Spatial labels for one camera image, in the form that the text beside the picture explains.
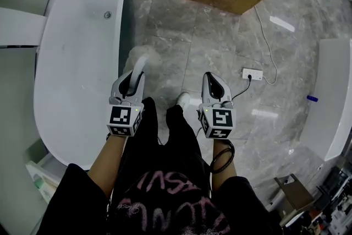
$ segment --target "fiducial marker cube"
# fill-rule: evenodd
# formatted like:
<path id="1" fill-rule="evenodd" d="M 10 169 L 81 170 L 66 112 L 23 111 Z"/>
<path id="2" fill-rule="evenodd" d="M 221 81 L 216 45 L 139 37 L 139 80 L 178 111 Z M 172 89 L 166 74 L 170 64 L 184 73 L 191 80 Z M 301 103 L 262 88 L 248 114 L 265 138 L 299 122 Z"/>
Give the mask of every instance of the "fiducial marker cube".
<path id="1" fill-rule="evenodd" d="M 213 108 L 200 105 L 200 122 L 205 137 L 226 139 L 235 129 L 236 110 L 229 108 Z"/>
<path id="2" fill-rule="evenodd" d="M 134 136 L 142 120 L 143 104 L 140 106 L 109 105 L 107 127 L 111 135 Z"/>

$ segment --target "marble floor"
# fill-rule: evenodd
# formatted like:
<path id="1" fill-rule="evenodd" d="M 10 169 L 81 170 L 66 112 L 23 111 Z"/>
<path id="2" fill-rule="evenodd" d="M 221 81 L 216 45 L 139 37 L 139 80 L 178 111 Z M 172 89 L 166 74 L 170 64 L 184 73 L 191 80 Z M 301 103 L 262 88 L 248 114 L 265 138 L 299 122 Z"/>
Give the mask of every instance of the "marble floor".
<path id="1" fill-rule="evenodd" d="M 233 94 L 246 88 L 242 68 L 262 69 L 269 81 L 275 75 L 254 9 L 243 15 L 227 13 L 187 0 L 134 0 L 136 47 L 126 68 L 139 55 L 150 54 L 145 94 L 155 99 L 159 137 L 167 142 L 166 109 L 179 94 L 191 94 L 186 119 L 198 131 L 196 109 L 204 72 L 220 75 Z M 295 175 L 314 192 L 334 161 L 324 163 L 299 142 L 309 111 L 306 99 L 314 89 L 318 42 L 352 33 L 348 0 L 263 0 L 257 5 L 273 58 L 278 67 L 275 85 L 253 81 L 234 100 L 236 131 L 231 136 L 238 175 L 248 178 L 264 204 L 277 188 L 274 177 Z M 290 32 L 270 22 L 270 16 L 295 27 Z M 212 141 L 200 131 L 204 159 L 212 158 Z"/>

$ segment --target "black cable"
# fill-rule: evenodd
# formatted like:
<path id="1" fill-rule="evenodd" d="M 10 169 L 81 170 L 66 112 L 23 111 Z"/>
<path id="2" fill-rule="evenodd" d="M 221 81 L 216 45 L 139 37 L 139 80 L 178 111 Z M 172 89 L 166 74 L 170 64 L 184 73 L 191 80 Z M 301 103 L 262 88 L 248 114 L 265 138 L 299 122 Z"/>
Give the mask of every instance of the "black cable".
<path id="1" fill-rule="evenodd" d="M 228 139 L 218 139 L 218 141 L 221 141 L 222 143 L 226 144 L 229 146 L 229 148 L 226 148 L 224 150 L 222 150 L 219 154 L 217 154 L 215 156 L 215 158 L 212 160 L 212 162 L 210 163 L 210 172 L 211 173 L 220 173 L 222 172 L 225 168 L 227 168 L 233 161 L 233 158 L 235 156 L 235 147 L 233 146 L 232 142 Z M 227 152 L 231 152 L 231 157 L 229 158 L 229 160 L 227 161 L 227 163 L 225 163 L 225 165 L 223 165 L 221 168 L 218 168 L 217 170 L 214 170 L 214 165 L 216 163 L 217 160 L 219 160 L 219 158 L 227 153 Z"/>
<path id="2" fill-rule="evenodd" d="M 196 134 L 196 138 L 198 137 L 198 134 L 199 134 L 199 132 L 200 132 L 200 130 L 202 129 L 203 127 L 201 127 L 200 129 L 198 129 L 198 132 L 197 132 L 197 134 Z"/>
<path id="3" fill-rule="evenodd" d="M 234 97 L 231 99 L 231 101 L 233 101 L 237 96 L 240 96 L 242 93 L 244 93 L 244 92 L 246 92 L 246 91 L 248 90 L 249 86 L 251 85 L 251 81 L 252 81 L 252 76 L 251 76 L 250 74 L 248 75 L 248 79 L 249 79 L 248 87 L 247 87 L 245 90 L 243 90 L 241 93 L 239 93 L 239 94 L 237 94 L 236 96 L 234 96 Z"/>

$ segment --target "power strip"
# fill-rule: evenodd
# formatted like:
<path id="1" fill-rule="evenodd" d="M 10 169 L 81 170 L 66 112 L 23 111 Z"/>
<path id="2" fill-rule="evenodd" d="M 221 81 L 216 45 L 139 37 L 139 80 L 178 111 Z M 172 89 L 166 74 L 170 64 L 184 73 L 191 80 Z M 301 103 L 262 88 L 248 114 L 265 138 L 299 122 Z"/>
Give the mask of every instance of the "power strip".
<path id="1" fill-rule="evenodd" d="M 248 79 L 248 75 L 252 76 L 252 80 L 262 80 L 263 79 L 263 71 L 262 70 L 254 70 L 254 69 L 246 69 L 242 70 L 242 78 Z"/>

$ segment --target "shoe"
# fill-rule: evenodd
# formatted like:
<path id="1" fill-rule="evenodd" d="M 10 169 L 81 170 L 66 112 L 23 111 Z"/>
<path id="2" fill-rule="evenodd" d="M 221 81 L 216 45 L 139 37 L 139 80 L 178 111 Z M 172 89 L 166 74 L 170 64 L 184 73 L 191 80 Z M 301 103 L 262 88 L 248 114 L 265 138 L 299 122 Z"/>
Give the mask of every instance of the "shoe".
<path id="1" fill-rule="evenodd" d="M 189 106 L 189 101 L 191 100 L 191 96 L 187 92 L 183 92 L 177 100 L 176 105 L 180 105 L 183 112 L 187 109 Z"/>

